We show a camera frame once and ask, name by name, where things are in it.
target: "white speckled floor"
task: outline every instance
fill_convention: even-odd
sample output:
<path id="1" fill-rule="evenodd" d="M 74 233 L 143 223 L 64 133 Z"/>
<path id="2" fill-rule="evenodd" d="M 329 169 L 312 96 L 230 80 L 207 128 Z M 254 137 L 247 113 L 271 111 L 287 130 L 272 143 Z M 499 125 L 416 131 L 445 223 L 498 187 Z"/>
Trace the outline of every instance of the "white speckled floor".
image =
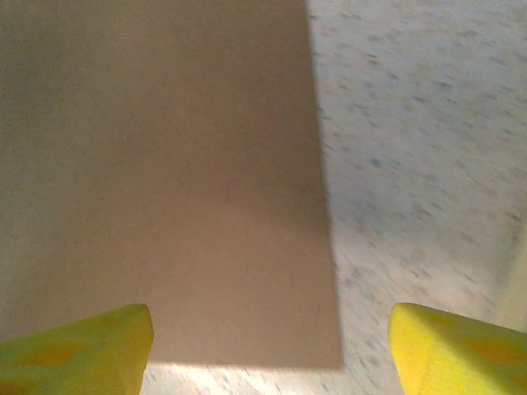
<path id="1" fill-rule="evenodd" d="M 527 192 L 525 0 L 311 0 L 346 371 L 149 366 L 148 394 L 401 394 L 393 303 L 489 318 Z"/>

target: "tile floor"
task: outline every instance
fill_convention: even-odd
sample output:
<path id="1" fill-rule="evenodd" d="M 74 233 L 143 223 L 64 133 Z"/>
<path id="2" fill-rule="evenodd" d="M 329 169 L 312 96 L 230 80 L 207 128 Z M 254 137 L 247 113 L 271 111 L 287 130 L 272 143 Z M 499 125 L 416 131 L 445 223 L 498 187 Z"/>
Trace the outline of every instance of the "tile floor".
<path id="1" fill-rule="evenodd" d="M 311 0 L 346 370 L 149 366 L 142 394 L 401 394 L 393 303 L 490 318 L 527 192 L 525 0 Z"/>

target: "floor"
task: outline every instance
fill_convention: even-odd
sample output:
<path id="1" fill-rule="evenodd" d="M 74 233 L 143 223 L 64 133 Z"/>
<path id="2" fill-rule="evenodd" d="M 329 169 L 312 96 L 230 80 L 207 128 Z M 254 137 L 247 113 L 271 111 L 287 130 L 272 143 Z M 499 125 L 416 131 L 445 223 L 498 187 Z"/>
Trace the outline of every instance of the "floor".
<path id="1" fill-rule="evenodd" d="M 527 192 L 525 0 L 311 0 L 345 372 L 149 366 L 142 394 L 402 394 L 393 303 L 491 319 Z"/>

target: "yellow object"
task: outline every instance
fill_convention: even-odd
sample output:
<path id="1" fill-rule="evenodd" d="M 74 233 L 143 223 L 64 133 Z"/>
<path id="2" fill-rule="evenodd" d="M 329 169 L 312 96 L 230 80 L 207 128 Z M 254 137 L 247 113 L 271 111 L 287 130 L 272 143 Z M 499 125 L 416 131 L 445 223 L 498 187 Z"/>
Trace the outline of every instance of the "yellow object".
<path id="1" fill-rule="evenodd" d="M 137 395 L 152 339 L 132 304 L 0 344 L 0 395 Z"/>
<path id="2" fill-rule="evenodd" d="M 418 304 L 396 304 L 389 343 L 405 395 L 527 393 L 527 335 Z"/>

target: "yellow foam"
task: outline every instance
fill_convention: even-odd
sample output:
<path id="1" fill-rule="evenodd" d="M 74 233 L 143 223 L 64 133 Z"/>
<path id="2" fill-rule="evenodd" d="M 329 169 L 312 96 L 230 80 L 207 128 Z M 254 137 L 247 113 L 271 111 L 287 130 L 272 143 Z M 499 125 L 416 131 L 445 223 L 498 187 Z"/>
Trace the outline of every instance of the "yellow foam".
<path id="1" fill-rule="evenodd" d="M 0 395 L 137 395 L 152 346 L 148 307 L 0 344 Z"/>
<path id="2" fill-rule="evenodd" d="M 418 304 L 396 304 L 389 343 L 405 395 L 527 393 L 527 335 Z"/>

